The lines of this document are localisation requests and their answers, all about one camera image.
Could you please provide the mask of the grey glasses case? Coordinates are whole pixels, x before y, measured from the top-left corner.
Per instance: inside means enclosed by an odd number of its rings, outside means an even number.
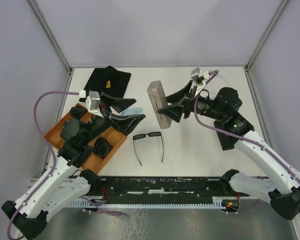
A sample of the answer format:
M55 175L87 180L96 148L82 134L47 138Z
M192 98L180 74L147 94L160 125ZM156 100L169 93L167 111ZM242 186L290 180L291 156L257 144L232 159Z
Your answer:
M172 120L167 116L158 113L158 110L168 106L167 98L160 80L152 81L148 88L147 94L152 105L157 122L161 129L168 129Z

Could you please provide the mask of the black sunglasses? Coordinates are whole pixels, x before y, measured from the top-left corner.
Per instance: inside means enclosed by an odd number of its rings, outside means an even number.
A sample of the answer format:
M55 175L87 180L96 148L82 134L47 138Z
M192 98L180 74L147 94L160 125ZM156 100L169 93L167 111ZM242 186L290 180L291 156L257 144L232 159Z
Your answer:
M160 162L164 162L165 143L161 131L136 134L132 137L132 144L135 157L141 167L143 166L143 164L139 157L138 147L143 147L144 151L148 154L153 154L154 151L161 150Z

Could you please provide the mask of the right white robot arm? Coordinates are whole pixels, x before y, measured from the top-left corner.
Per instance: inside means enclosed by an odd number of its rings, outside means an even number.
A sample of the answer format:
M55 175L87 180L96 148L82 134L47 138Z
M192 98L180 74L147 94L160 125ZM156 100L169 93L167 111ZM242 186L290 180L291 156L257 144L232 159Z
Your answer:
M182 90L167 96L169 104L157 112L177 123L191 113L195 118L213 119L211 130L216 131L222 150L241 151L268 178L263 181L230 169L221 176L221 193L226 196L234 192L250 195L270 204L282 218L293 220L300 213L300 171L280 157L238 112L242 101L237 90L223 87L210 98L202 97L197 89L189 82Z

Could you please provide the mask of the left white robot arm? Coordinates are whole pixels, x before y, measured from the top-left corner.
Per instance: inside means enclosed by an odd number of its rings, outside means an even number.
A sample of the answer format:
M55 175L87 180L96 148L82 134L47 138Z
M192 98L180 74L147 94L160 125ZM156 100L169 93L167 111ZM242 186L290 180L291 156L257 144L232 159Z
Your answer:
M33 240L70 202L86 194L96 195L101 189L101 179L95 170L84 166L94 150L90 142L110 128L127 136L146 117L143 113L120 114L136 103L134 98L86 90L77 96L85 99L84 114L91 119L84 121L83 116L70 111L59 127L64 143L57 153L52 153L51 166L20 198L2 205L9 218L7 237L10 240L12 226L22 234L21 239Z

